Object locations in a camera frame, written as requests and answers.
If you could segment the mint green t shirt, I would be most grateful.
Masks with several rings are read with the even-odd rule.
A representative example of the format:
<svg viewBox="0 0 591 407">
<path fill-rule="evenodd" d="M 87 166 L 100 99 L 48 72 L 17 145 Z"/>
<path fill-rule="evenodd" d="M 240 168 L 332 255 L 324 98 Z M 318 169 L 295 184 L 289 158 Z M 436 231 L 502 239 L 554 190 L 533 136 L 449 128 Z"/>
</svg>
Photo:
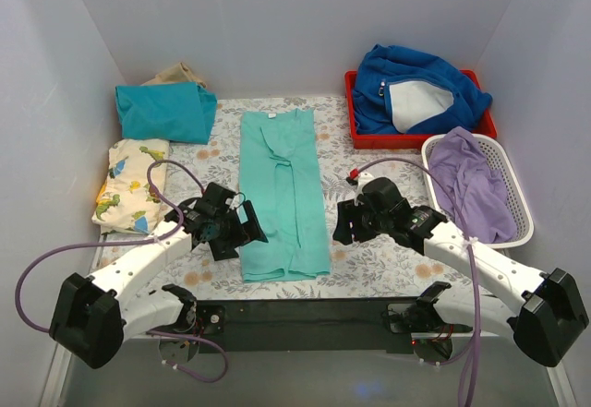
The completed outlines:
<svg viewBox="0 0 591 407">
<path fill-rule="evenodd" d="M 314 280 L 331 271 L 314 112 L 246 112 L 239 190 L 253 204 L 266 243 L 240 249 L 245 282 Z"/>
</svg>

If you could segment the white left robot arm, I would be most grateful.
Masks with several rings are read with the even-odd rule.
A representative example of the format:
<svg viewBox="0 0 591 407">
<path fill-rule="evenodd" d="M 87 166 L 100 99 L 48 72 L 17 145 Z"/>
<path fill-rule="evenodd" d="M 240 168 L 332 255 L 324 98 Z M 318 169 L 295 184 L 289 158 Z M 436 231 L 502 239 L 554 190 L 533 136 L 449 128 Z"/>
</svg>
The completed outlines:
<svg viewBox="0 0 591 407">
<path fill-rule="evenodd" d="M 89 367 L 107 364 L 122 344 L 153 329 L 188 334 L 201 331 L 198 300 L 175 284 L 141 295 L 140 290 L 174 260 L 206 244 L 216 260 L 233 259 L 238 248 L 264 241 L 250 200 L 216 183 L 200 197 L 169 211 L 145 244 L 87 277 L 62 283 L 50 337 Z"/>
</svg>

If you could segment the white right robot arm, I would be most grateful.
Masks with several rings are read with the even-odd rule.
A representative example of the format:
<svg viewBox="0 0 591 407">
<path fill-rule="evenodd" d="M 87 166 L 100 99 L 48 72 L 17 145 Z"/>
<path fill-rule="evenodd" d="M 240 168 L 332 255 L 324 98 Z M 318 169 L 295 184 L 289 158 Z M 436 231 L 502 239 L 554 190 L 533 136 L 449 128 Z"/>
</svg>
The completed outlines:
<svg viewBox="0 0 591 407">
<path fill-rule="evenodd" d="M 486 331 L 511 338 L 529 358 L 553 367 L 588 327 L 569 273 L 533 269 L 470 242 L 434 209 L 411 207 L 385 177 L 356 179 L 355 185 L 359 195 L 338 203 L 332 233 L 320 214 L 319 194 L 298 197 L 286 180 L 246 188 L 244 211 L 263 238 L 244 246 L 241 260 L 260 261 L 274 279 L 300 277 L 304 261 L 327 257 L 330 241 L 352 245 L 387 235 L 470 277 L 476 291 L 464 294 L 437 281 L 414 298 L 247 300 L 230 313 L 245 332 L 247 350 L 409 353 L 413 334 L 463 326 L 474 335 L 466 347 L 470 353 Z"/>
</svg>

